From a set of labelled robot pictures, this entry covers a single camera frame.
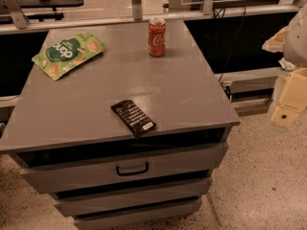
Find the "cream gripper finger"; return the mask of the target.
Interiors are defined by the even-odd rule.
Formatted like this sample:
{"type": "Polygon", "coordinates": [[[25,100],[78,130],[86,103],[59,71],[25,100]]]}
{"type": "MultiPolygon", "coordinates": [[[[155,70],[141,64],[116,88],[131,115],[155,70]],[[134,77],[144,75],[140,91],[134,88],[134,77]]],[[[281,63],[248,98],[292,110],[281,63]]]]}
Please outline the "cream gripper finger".
{"type": "Polygon", "coordinates": [[[307,69],[301,68],[285,77],[285,83],[271,121],[279,127],[292,124],[307,107],[307,69]]]}

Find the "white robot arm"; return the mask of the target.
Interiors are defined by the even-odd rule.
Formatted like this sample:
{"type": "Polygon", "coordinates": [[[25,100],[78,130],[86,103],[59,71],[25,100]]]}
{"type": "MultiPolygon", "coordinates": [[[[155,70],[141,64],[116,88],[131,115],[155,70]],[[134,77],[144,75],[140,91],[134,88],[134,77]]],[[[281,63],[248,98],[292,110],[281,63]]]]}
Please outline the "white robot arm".
{"type": "Polygon", "coordinates": [[[289,126],[307,107],[307,4],[290,23],[266,40],[262,49],[283,54],[279,63],[293,67],[285,77],[284,87],[277,98],[271,122],[280,127],[289,126]]]}

